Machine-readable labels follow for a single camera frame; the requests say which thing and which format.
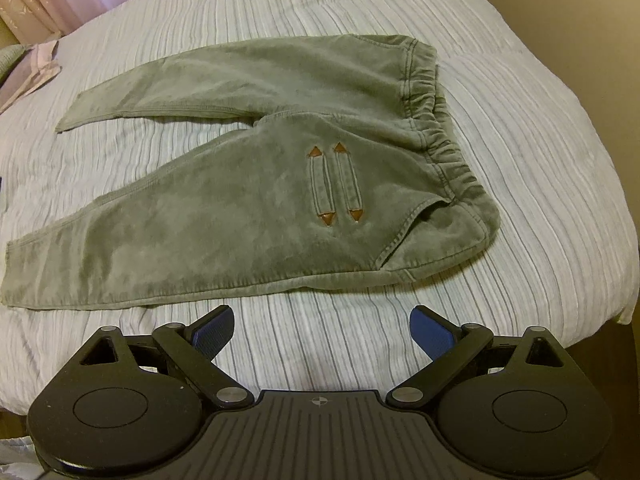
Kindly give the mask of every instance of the metal pivot screw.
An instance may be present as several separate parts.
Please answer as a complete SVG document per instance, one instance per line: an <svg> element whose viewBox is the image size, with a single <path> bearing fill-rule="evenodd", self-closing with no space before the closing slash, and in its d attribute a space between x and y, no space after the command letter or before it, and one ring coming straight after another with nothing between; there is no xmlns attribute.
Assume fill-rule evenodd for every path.
<svg viewBox="0 0 640 480"><path fill-rule="evenodd" d="M411 386L403 386L402 388L396 388L391 393L391 396L398 402L418 402L422 398L422 392L418 388L412 388Z"/></svg>
<svg viewBox="0 0 640 480"><path fill-rule="evenodd" d="M216 397L222 402L227 404L233 404L235 402L241 402L247 397L247 392L244 388L238 388L237 386L228 386L218 390Z"/></svg>

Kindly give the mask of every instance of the green sweatpants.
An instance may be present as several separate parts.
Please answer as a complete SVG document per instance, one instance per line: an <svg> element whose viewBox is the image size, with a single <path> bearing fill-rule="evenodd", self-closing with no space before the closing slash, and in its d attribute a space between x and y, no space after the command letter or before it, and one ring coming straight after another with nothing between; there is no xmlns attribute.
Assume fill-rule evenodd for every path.
<svg viewBox="0 0 640 480"><path fill-rule="evenodd" d="M123 308L414 282L498 230L452 138L436 52L413 38L199 48L83 92L57 130L140 116L255 124L9 243L2 303Z"/></svg>

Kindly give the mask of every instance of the bed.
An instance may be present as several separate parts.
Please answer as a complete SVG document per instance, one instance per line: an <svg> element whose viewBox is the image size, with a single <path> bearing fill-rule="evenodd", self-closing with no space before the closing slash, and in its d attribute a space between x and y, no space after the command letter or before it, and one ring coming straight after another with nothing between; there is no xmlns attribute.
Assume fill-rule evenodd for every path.
<svg viewBox="0 0 640 480"><path fill-rule="evenodd" d="M62 72L0 116L0 250L238 127L118 119L54 134L78 92L208 44L345 33L436 47L456 137L500 207L495 243L415 286L92 312L0 305L0 408L26 414L100 326L150 333L220 303L235 311L236 335L215 362L254 393L386 392L428 362L408 336L418 303L501 335L543 325L564 346L609 319L630 322L638 239L609 155L575 95L485 0L129 0L62 38Z"/></svg>

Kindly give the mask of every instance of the triangular cutout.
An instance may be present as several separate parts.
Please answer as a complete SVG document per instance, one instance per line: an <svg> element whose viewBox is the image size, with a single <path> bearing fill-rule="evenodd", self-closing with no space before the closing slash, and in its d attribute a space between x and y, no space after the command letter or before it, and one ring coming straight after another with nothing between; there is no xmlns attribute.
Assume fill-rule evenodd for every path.
<svg viewBox="0 0 640 480"><path fill-rule="evenodd" d="M537 337L533 340L526 362L530 365L562 367L562 361L556 355L549 341L543 337Z"/></svg>
<svg viewBox="0 0 640 480"><path fill-rule="evenodd" d="M322 213L318 215L326 225L331 225L334 221L335 213Z"/></svg>
<svg viewBox="0 0 640 480"><path fill-rule="evenodd" d="M358 220L360 220L360 217L362 216L362 213L364 213L364 211L362 209L349 209L349 213L351 215L351 218L353 218L357 222Z"/></svg>
<svg viewBox="0 0 640 480"><path fill-rule="evenodd" d="M116 352L111 344L111 339L101 338L91 349L89 354L82 360L81 365L101 365L115 363L118 360Z"/></svg>

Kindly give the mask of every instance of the black robotic base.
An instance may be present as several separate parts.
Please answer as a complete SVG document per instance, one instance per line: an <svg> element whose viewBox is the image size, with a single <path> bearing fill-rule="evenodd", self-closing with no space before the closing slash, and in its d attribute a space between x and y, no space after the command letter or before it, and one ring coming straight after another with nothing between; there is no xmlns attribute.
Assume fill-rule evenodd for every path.
<svg viewBox="0 0 640 480"><path fill-rule="evenodd" d="M541 327L494 336L419 305L410 331L433 361L385 402L271 390L256 401L210 362L233 331L226 305L151 336L98 330L29 411L42 478L593 480L611 432L602 398Z"/></svg>

